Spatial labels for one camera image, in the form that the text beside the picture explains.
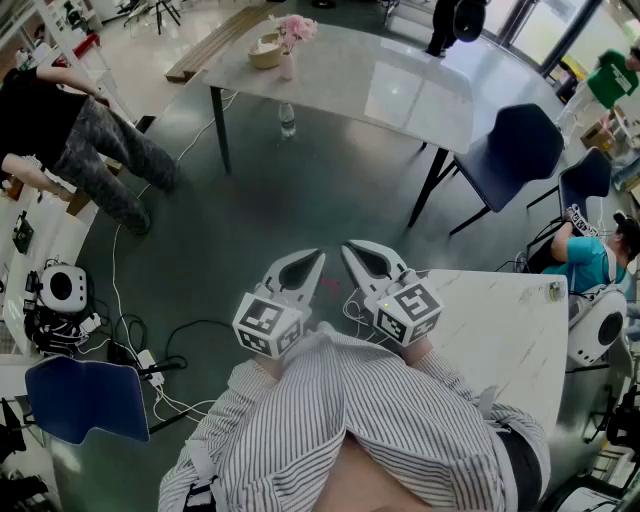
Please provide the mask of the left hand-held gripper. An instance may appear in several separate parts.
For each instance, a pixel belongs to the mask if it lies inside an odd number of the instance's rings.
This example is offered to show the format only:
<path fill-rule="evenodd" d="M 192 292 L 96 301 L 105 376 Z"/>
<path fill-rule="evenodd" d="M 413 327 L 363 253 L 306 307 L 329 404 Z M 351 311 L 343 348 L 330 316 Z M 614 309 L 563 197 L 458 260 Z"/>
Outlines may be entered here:
<path fill-rule="evenodd" d="M 302 337 L 311 316 L 325 264 L 320 249 L 303 249 L 271 264 L 252 293 L 246 293 L 232 327 L 238 343 L 270 359 L 280 359 Z"/>

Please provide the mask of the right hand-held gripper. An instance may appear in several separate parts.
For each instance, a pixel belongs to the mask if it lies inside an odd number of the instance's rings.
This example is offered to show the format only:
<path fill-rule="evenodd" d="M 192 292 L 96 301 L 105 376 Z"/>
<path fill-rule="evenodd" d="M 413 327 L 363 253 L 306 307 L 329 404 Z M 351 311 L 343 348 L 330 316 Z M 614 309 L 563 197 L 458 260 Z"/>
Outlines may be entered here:
<path fill-rule="evenodd" d="M 404 271 L 406 263 L 393 249 L 349 240 L 341 246 L 341 257 L 352 281 L 367 296 L 364 305 L 381 334 L 407 348 L 434 329 L 444 310 L 441 296 L 426 275 Z M 388 278 L 399 274 L 383 289 Z"/>

